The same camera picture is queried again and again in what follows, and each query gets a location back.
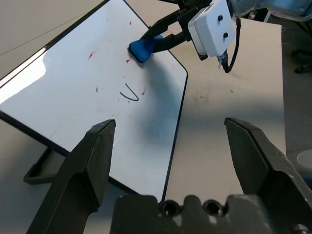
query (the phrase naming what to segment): black marker line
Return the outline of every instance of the black marker line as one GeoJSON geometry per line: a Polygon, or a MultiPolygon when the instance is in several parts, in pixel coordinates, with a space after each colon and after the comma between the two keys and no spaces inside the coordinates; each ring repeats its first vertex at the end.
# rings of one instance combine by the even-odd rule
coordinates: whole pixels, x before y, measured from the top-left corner
{"type": "Polygon", "coordinates": [[[138,96],[132,91],[132,89],[130,89],[130,91],[136,96],[137,100],[125,96],[122,92],[120,92],[120,94],[123,95],[125,98],[131,100],[131,101],[138,101],[138,96]]]}

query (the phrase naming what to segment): blue eraser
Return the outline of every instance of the blue eraser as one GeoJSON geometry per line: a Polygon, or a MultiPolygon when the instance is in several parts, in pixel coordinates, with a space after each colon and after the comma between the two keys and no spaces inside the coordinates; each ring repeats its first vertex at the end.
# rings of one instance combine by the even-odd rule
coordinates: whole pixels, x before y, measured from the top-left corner
{"type": "Polygon", "coordinates": [[[138,62],[144,63],[151,57],[156,43],[161,39],[162,35],[158,35],[157,37],[154,37],[150,40],[136,40],[130,43],[128,50],[137,59],[138,62]]]}

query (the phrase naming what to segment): whiteboard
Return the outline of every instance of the whiteboard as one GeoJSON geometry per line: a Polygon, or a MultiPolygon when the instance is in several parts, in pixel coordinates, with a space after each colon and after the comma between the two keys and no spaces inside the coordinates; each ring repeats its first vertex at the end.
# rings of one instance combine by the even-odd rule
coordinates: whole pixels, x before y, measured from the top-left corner
{"type": "Polygon", "coordinates": [[[0,80],[13,77],[0,88],[0,112],[69,152],[93,125],[115,119],[110,177],[160,201],[187,72],[168,51],[144,64],[129,55],[129,43],[146,30],[123,0],[103,2],[0,80]]]}

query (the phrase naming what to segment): white table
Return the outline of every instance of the white table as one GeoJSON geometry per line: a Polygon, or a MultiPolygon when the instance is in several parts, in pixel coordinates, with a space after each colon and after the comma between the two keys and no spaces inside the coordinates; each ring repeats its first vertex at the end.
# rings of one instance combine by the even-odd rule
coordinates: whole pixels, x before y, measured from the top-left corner
{"type": "Polygon", "coordinates": [[[89,15],[26,68],[0,80],[8,81],[0,88],[0,117],[37,132],[35,139],[60,153],[71,152],[93,125],[114,118],[110,177],[161,201],[187,72],[168,51],[144,64],[130,57],[129,43],[147,27],[123,0],[102,3],[89,15]]]}
{"type": "MultiPolygon", "coordinates": [[[[148,25],[177,9],[155,0],[129,0],[129,4],[148,25]]],[[[180,27],[174,25],[169,30],[176,33],[180,27]]],[[[211,198],[222,203],[229,194],[242,192],[232,165],[224,117],[238,117],[262,128],[285,153],[280,35],[279,25],[243,20],[238,57],[228,75],[218,70],[214,58],[200,62],[190,42],[172,50],[186,67],[189,79],[166,199],[182,204],[186,195],[194,194],[202,201],[211,198]]],[[[44,147],[3,122],[0,126],[5,132],[0,134],[0,154],[12,159],[0,161],[0,188],[5,188],[0,193],[0,208],[11,209],[5,218],[0,216],[0,232],[25,233],[48,186],[27,185],[22,177],[44,147]]],[[[112,213],[106,209],[111,211],[112,207],[105,204],[113,204],[120,193],[109,187],[104,205],[88,219],[86,234],[108,233],[112,213]]]]}

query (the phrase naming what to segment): red marker mark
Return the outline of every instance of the red marker mark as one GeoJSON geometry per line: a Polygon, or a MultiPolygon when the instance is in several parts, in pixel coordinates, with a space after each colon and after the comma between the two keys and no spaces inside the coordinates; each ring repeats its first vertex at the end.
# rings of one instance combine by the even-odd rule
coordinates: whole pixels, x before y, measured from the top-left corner
{"type": "Polygon", "coordinates": [[[145,87],[144,87],[144,90],[143,90],[142,95],[144,95],[144,94],[145,94],[145,92],[146,92],[146,88],[147,88],[147,86],[145,86],[145,87]]]}
{"type": "Polygon", "coordinates": [[[94,54],[95,52],[96,52],[96,50],[91,52],[91,54],[89,55],[88,60],[93,56],[93,54],[94,54]]]}

